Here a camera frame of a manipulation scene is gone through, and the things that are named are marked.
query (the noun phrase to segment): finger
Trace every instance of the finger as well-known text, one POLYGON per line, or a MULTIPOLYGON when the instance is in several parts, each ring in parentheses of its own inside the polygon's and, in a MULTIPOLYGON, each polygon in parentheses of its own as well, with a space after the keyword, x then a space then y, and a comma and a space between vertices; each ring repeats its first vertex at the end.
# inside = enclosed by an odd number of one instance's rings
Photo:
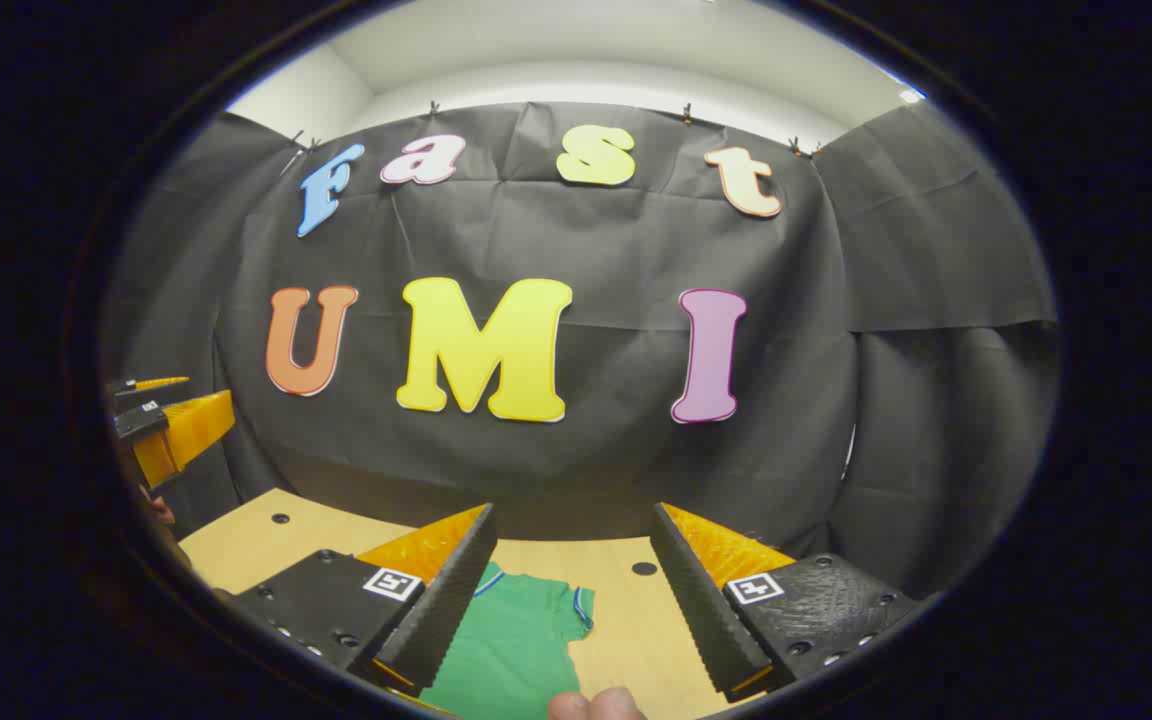
POLYGON ((556 694, 550 698, 550 720, 589 720, 589 700, 581 694, 556 694))
POLYGON ((162 523, 168 525, 175 524, 175 514, 172 511, 170 507, 168 507, 168 501, 162 500, 160 497, 156 497, 154 500, 150 501, 150 507, 154 509, 154 515, 157 515, 162 523))
POLYGON ((608 688, 590 703, 590 720, 646 720, 624 688, 608 688))

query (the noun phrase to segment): letter u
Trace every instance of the letter u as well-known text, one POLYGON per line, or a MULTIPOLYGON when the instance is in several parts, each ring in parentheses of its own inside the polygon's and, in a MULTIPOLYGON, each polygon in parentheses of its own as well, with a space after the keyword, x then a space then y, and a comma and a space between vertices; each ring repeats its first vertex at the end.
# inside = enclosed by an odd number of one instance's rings
POLYGON ((348 286, 325 287, 319 291, 319 305, 323 306, 319 342, 314 361, 302 367, 291 359, 291 341, 296 338, 301 309, 310 302, 310 291, 303 287, 285 287, 274 293, 270 300, 274 316, 270 319, 270 341, 265 344, 265 372, 270 373, 274 387, 305 397, 328 387, 338 365, 344 311, 357 300, 358 291, 348 286))

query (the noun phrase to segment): white wall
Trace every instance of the white wall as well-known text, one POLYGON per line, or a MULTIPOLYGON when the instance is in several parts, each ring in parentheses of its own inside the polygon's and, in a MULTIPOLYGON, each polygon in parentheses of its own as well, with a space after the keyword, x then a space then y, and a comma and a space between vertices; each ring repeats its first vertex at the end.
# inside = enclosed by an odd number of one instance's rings
POLYGON ((332 45, 376 94, 495 65, 598 61, 698 73, 847 127, 901 104, 899 81, 782 5, 412 0, 346 29, 332 45))
POLYGON ((350 132, 369 100, 371 90, 361 75, 324 44, 257 83, 229 112, 287 137, 305 131, 298 142, 308 145, 310 138, 333 141, 350 132))
POLYGON ((439 109, 531 100, 607 103, 679 114, 691 103, 692 118, 778 142, 797 136, 805 150, 847 131, 818 111, 698 73, 654 65, 550 61, 494 65, 408 83, 372 97, 348 123, 347 132, 429 113, 430 100, 437 101, 439 109))

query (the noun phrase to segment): green shirt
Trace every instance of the green shirt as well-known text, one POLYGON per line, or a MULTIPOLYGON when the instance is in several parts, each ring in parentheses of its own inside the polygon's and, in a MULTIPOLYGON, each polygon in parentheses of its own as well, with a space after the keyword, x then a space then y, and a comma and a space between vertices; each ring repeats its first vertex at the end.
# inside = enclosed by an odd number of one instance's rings
POLYGON ((488 562, 420 700, 465 720, 544 720, 550 698, 579 692, 567 643, 589 635, 593 617, 591 589, 507 575, 488 562))

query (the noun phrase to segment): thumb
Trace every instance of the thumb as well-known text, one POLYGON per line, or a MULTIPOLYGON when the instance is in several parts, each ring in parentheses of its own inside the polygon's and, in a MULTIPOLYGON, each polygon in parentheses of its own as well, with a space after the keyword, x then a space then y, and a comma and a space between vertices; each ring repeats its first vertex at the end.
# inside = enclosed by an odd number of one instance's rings
POLYGON ((581 694, 556 694, 550 700, 550 720, 589 720, 589 700, 581 694))
POLYGON ((624 688, 608 688, 590 703, 590 720, 646 720, 624 688))

